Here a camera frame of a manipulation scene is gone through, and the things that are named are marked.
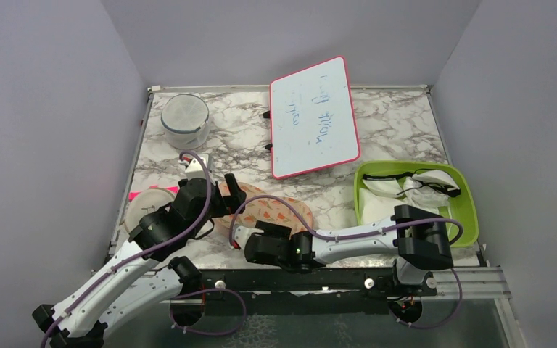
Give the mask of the floral mesh laundry bag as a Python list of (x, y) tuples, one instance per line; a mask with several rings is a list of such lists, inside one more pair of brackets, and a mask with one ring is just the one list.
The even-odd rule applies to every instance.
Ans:
[[(260, 195), (269, 195), (262, 189), (244, 182), (239, 182), (239, 188), (245, 192), (247, 199)], [(219, 183), (219, 189), (222, 195), (229, 195), (228, 186), (225, 181)], [(313, 227), (313, 213), (306, 203), (291, 197), (283, 196), (279, 198), (289, 203), (304, 218), (304, 221), (310, 227)], [(232, 217), (233, 215), (213, 218), (215, 227), (220, 235), (228, 237)], [(252, 203), (247, 204), (244, 211), (236, 219), (235, 225), (254, 228), (258, 220), (291, 228), (292, 234), (306, 230), (301, 221), (296, 217), (296, 214), (288, 207), (276, 200), (267, 198), (256, 199)]]

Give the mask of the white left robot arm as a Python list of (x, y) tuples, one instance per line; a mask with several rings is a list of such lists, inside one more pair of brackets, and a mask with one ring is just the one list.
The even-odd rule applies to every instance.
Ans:
[(148, 306), (171, 298), (202, 298), (202, 274), (174, 252), (203, 225), (230, 215), (246, 194), (225, 176), (228, 195), (204, 178), (183, 179), (172, 202), (143, 216), (127, 242), (95, 275), (57, 304), (41, 304), (33, 319), (41, 347), (102, 347), (105, 338)]

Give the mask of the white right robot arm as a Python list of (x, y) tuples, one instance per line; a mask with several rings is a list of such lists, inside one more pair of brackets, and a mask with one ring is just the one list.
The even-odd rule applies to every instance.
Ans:
[(406, 295), (428, 286), (432, 272), (454, 266), (448, 223), (445, 217), (402, 204), (389, 217), (339, 230), (292, 234), (285, 226), (259, 221), (253, 228), (236, 228), (232, 245), (250, 263), (300, 274), (352, 257), (395, 254), (389, 284)]

